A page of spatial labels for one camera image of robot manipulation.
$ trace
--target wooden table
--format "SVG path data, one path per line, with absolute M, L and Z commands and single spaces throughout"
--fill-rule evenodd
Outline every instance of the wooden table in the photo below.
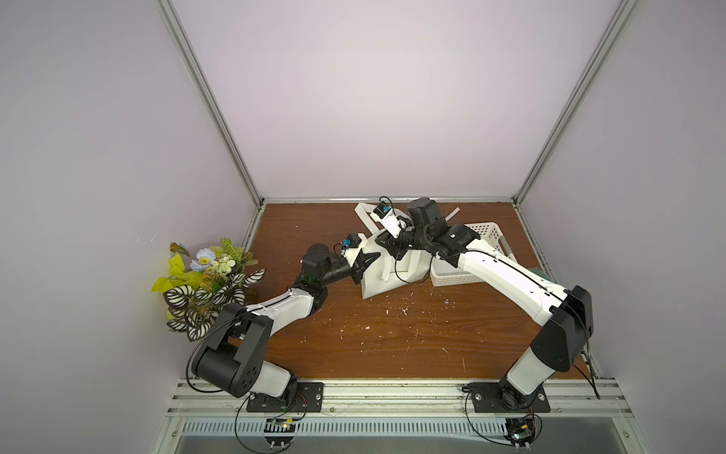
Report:
M 517 261 L 538 266 L 509 203 L 440 203 L 454 223 L 496 222 Z M 285 291 L 314 243 L 333 247 L 350 232 L 368 234 L 354 204 L 270 204 L 252 251 L 267 273 L 260 301 Z M 396 204 L 405 211 L 405 204 Z M 529 346 L 540 327 L 511 300 L 485 283 L 433 287 L 430 280 L 369 299 L 345 279 L 328 286 L 323 307 L 275 334 L 266 360 L 301 378 L 499 379 Z M 585 370 L 582 360 L 579 367 Z M 581 378 L 577 370 L 555 378 Z

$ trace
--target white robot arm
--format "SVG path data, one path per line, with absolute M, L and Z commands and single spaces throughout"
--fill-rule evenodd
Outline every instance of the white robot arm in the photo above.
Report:
M 492 248 L 463 224 L 449 226 L 436 202 L 412 201 L 409 216 L 391 204 L 372 210 L 385 229 L 351 233 L 343 250 L 313 245 L 303 269 L 284 294 L 252 306 L 230 304 L 194 356 L 192 372 L 241 397 L 257 393 L 270 408 L 289 408 L 297 393 L 294 373 L 264 361 L 269 337 L 289 323 L 314 314 L 327 296 L 327 284 L 352 277 L 367 298 L 420 279 L 433 260 L 445 260 L 478 276 L 521 307 L 542 330 L 496 384 L 497 408 L 521 412 L 542 393 L 555 371 L 567 371 L 592 335 L 592 304 L 584 289 L 567 290 L 534 274 Z M 391 223 L 397 214 L 397 224 Z M 243 339 L 239 349 L 229 339 Z
M 392 212 L 381 202 L 371 210 L 375 220 Z M 343 255 L 349 262 L 358 254 L 381 254 L 363 274 L 362 293 L 367 298 L 406 285 L 424 276 L 433 260 L 445 260 L 487 282 L 514 301 L 542 330 L 499 383 L 502 406 L 528 408 L 542 383 L 556 371 L 566 372 L 592 335 L 590 294 L 572 291 L 546 280 L 500 253 L 463 224 L 449 226 L 438 205 L 419 198 L 408 206 L 409 216 L 398 216 L 399 226 L 349 236 Z

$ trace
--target white wall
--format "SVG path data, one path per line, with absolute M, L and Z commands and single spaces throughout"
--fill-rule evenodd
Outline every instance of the white wall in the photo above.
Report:
M 658 454 L 723 451 L 725 23 L 643 2 L 523 207 Z
M 146 453 L 190 347 L 168 244 L 252 203 L 152 1 L 4 1 L 0 61 L 0 451 Z
M 174 1 L 264 197 L 511 196 L 618 3 Z

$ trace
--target blue flower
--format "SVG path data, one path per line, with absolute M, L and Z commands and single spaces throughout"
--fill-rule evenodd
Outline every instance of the blue flower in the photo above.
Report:
M 211 249 L 201 249 L 197 252 L 197 259 L 192 260 L 192 271 L 206 271 L 212 266 L 212 261 L 216 258 L 214 251 Z

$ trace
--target metal vent grille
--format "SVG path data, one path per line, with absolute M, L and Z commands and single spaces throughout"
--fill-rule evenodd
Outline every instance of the metal vent grille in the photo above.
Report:
M 263 418 L 245 418 L 237 422 L 240 436 L 259 436 L 265 428 Z M 296 437 L 475 437 L 466 418 L 343 418 L 326 421 L 311 418 L 295 423 Z M 479 418 L 472 421 L 482 435 L 501 437 L 505 433 L 504 418 Z M 186 436 L 234 436 L 234 418 L 188 418 Z

